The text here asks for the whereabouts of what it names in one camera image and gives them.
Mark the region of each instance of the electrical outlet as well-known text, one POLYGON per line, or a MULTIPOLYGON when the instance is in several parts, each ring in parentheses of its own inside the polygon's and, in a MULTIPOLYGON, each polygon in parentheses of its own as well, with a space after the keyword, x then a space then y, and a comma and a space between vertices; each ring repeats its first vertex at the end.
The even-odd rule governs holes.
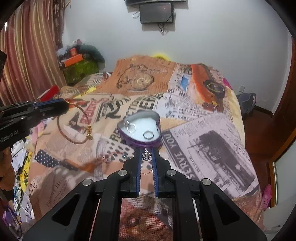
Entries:
POLYGON ((240 92, 240 93, 243 93, 243 92, 244 92, 244 86, 241 85, 241 86, 239 87, 239 92, 240 92))

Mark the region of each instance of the orange car print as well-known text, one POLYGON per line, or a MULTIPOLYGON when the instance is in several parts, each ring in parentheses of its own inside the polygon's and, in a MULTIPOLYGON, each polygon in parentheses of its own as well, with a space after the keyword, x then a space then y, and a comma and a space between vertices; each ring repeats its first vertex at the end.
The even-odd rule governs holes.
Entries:
POLYGON ((210 111, 223 112, 224 86, 213 79, 210 70, 204 64, 193 64, 191 68, 192 79, 200 97, 204 101, 202 104, 203 108, 210 111))

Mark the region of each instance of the orange box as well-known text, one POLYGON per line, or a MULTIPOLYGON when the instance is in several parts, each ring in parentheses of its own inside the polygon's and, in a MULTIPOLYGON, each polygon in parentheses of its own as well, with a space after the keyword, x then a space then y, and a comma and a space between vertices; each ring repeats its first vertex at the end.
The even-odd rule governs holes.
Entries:
POLYGON ((74 56, 77 55, 76 48, 72 48, 72 49, 70 50, 70 52, 71 52, 71 56, 72 56, 72 57, 74 57, 74 56))
POLYGON ((65 60, 63 63, 65 65, 65 67, 68 67, 68 66, 70 66, 72 64, 75 64, 75 63, 81 61, 81 60, 83 60, 82 54, 78 54, 78 55, 76 55, 74 57, 71 57, 71 58, 65 60))

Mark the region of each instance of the striped curtain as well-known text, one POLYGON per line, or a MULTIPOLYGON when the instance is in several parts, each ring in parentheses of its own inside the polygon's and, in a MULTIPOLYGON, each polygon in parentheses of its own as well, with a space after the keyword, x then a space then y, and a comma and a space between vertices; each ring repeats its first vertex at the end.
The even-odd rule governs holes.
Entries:
POLYGON ((10 17, 0 32, 0 50, 7 54, 0 83, 4 105, 34 101, 53 85, 66 85, 56 48, 61 46, 65 0, 28 0, 10 17))

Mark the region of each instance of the yellow round object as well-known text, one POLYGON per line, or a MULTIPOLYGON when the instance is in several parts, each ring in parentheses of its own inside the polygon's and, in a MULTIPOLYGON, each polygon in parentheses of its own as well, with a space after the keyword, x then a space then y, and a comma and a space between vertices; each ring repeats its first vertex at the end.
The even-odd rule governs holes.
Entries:
POLYGON ((153 58, 161 58, 161 59, 164 59, 164 60, 167 60, 167 61, 170 61, 170 58, 167 57, 166 55, 164 55, 163 53, 157 53, 157 54, 154 54, 152 55, 153 58))

